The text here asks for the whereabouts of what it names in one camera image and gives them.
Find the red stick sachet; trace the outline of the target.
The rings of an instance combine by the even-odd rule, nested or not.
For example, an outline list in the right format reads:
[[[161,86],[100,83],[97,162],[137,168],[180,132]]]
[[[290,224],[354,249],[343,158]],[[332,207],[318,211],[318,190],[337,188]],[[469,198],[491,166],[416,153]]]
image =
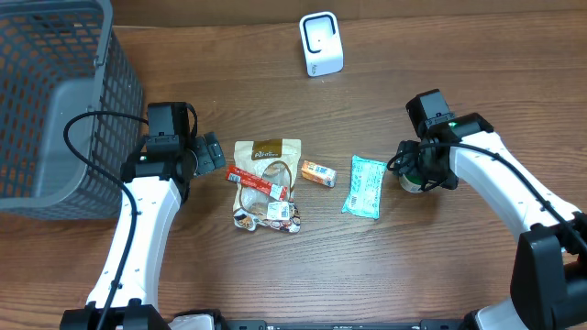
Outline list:
[[[250,172],[242,170],[234,165],[227,168],[226,180],[240,183],[245,187],[259,191],[275,200],[283,202],[287,194],[287,188],[276,183],[272,183]]]

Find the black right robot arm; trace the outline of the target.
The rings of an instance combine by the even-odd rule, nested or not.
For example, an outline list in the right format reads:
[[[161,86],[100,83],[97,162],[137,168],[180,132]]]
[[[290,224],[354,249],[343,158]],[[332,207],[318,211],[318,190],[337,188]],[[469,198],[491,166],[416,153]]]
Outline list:
[[[468,183],[513,235],[509,296],[458,329],[568,329],[586,321],[586,214],[533,176],[477,113],[457,116],[438,89],[405,106],[416,133],[387,168],[410,193]]]

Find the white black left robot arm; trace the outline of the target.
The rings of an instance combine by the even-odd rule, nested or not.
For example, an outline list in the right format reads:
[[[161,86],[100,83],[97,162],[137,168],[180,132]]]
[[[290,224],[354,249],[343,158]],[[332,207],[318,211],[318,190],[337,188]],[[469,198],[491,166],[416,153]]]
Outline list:
[[[216,134],[197,133],[186,102],[149,104],[149,131],[122,164],[108,173],[79,151],[73,154],[122,192],[113,241],[101,275],[82,309],[64,312],[62,329],[169,329],[158,308],[161,265],[173,219],[193,178],[226,160]]]

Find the green lid jar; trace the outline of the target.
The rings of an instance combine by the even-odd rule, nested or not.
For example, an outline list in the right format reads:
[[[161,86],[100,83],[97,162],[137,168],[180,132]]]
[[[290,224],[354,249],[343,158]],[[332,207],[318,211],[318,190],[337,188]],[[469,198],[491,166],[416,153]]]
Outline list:
[[[423,180],[415,175],[402,175],[399,178],[401,187],[409,193],[420,193],[423,191]]]

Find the teal orange snack packet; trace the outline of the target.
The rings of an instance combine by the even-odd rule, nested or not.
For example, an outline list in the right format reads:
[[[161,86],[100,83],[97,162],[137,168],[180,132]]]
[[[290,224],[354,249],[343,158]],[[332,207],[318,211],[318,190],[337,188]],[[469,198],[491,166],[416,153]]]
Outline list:
[[[351,160],[349,194],[341,212],[378,220],[382,181],[386,171],[386,163],[354,155]]]

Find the brown white snack bag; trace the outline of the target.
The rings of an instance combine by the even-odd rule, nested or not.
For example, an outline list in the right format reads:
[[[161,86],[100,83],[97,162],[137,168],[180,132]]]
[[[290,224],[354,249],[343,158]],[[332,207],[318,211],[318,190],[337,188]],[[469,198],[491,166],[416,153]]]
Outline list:
[[[235,143],[226,179],[234,182],[234,225],[254,231],[259,226],[284,233],[300,231],[301,217],[294,187],[302,153],[299,139],[277,138]]]

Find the small orange snack box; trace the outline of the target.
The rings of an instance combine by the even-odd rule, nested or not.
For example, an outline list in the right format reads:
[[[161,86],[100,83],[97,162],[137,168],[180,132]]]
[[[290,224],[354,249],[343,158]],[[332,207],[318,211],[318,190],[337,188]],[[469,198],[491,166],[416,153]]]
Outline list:
[[[302,176],[312,182],[333,188],[337,181],[337,172],[312,161],[305,160],[302,165]]]

